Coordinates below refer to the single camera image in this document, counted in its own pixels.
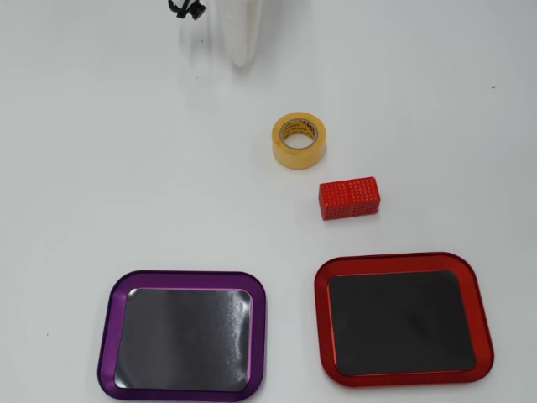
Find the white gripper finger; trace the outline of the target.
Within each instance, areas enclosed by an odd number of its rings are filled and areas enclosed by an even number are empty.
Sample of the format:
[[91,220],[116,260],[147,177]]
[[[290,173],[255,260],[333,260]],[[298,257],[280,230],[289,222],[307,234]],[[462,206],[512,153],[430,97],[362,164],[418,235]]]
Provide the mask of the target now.
[[217,7],[227,54],[244,67],[255,54],[263,0],[222,0]]

